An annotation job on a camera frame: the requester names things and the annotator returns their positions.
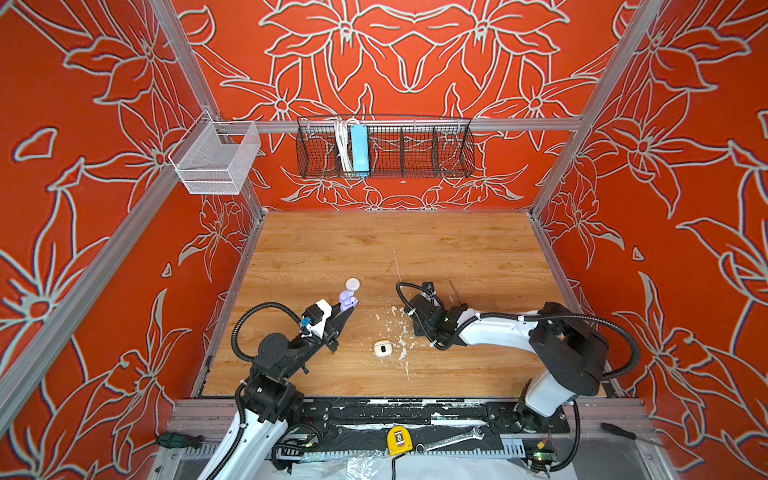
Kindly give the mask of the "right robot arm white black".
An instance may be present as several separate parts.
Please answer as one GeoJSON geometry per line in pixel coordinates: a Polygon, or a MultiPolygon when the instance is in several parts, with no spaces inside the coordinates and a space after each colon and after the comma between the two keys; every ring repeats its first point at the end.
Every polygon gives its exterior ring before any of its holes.
{"type": "Polygon", "coordinates": [[[537,356],[545,372],[525,385],[515,405],[516,420],[523,428],[531,429],[570,403],[574,438],[571,450],[561,461],[528,454],[525,466],[531,472],[550,475],[570,466],[581,443],[577,399],[595,396],[602,381],[630,373],[641,359],[638,341],[625,328],[600,317],[575,313],[557,302],[547,302],[528,313],[482,312],[465,303],[447,308],[430,282],[417,285],[400,281],[395,291],[405,314],[413,320],[415,334],[425,337],[439,351],[455,346],[494,345],[537,356]],[[623,365],[605,369],[610,344],[596,326],[616,333],[628,344],[630,354],[623,365]]]}

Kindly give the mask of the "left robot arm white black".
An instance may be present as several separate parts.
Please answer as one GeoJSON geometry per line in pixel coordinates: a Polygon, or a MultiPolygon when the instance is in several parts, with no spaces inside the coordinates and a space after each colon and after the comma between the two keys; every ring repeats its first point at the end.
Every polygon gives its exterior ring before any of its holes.
{"type": "Polygon", "coordinates": [[[246,479],[257,473],[261,464],[274,460],[279,450],[301,455],[316,449],[323,439],[321,431],[303,414],[304,395],[290,382],[322,348],[338,349],[343,329],[354,313],[358,299],[350,290],[334,305],[321,299],[298,315],[279,302],[258,304],[236,322],[231,335],[235,356],[250,364],[249,375],[234,393],[236,414],[213,457],[199,474],[201,479],[246,479]],[[276,309],[298,327],[292,339],[276,332],[262,339],[258,352],[245,353],[239,345],[240,331],[256,313],[276,309]]]}

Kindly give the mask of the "white earbuds charging case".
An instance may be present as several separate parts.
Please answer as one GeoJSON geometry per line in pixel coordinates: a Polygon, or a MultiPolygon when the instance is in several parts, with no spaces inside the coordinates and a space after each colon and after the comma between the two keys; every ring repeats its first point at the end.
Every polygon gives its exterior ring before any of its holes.
{"type": "Polygon", "coordinates": [[[347,290],[357,291],[360,289],[360,286],[361,286],[360,280],[355,277],[348,278],[345,282],[345,287],[347,290]]]}

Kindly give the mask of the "purple round case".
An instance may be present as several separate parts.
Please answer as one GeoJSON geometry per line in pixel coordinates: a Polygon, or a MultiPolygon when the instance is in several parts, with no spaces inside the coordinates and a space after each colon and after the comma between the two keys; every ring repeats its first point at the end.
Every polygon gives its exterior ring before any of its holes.
{"type": "Polygon", "coordinates": [[[355,297],[355,291],[345,290],[339,296],[340,311],[345,312],[352,308],[355,308],[358,304],[358,299],[355,297]]]}

